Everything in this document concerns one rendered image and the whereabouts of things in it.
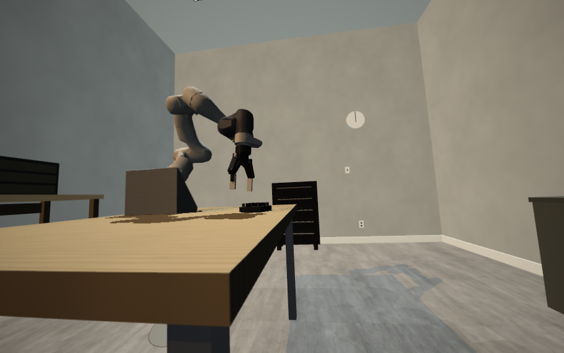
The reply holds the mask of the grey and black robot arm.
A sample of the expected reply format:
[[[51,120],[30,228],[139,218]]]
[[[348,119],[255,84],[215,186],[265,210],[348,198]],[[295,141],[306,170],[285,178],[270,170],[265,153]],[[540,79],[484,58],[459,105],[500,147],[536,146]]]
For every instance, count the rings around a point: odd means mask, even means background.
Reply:
[[[177,160],[168,167],[178,167],[184,181],[192,172],[193,163],[204,163],[212,157],[211,150],[198,139],[193,114],[216,122],[218,131],[235,145],[262,146],[262,141],[253,137],[253,114],[249,110],[238,109],[227,117],[206,94],[193,86],[185,88],[182,95],[167,97],[166,108],[174,114],[179,140],[188,145],[174,151],[173,158]]]

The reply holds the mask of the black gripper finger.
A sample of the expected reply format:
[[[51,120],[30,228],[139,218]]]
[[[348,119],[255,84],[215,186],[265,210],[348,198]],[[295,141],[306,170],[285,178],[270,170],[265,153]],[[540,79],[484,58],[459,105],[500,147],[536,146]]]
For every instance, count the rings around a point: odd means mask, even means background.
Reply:
[[[246,158],[246,162],[247,165],[243,166],[245,169],[245,172],[247,174],[247,191],[252,191],[252,183],[253,183],[253,178],[255,178],[254,175],[254,171],[253,171],[253,165],[252,165],[252,159]]]
[[[238,159],[239,159],[239,153],[233,153],[232,160],[227,170],[228,173],[230,174],[229,189],[236,188],[236,175],[237,175],[236,173],[240,168],[240,166],[243,164],[243,162],[246,160],[246,158],[244,157],[241,162],[238,162]]]

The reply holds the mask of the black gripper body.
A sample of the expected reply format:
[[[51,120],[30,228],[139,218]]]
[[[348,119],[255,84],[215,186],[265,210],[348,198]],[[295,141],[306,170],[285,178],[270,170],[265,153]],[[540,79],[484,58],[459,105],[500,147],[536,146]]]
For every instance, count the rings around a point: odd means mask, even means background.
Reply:
[[[252,148],[248,145],[237,145],[235,147],[235,153],[239,153],[238,162],[241,162],[244,157],[248,158],[248,156],[251,155],[251,149]],[[249,158],[248,158],[248,160],[249,160]],[[241,166],[246,166],[246,165],[247,165],[247,162],[245,160]]]

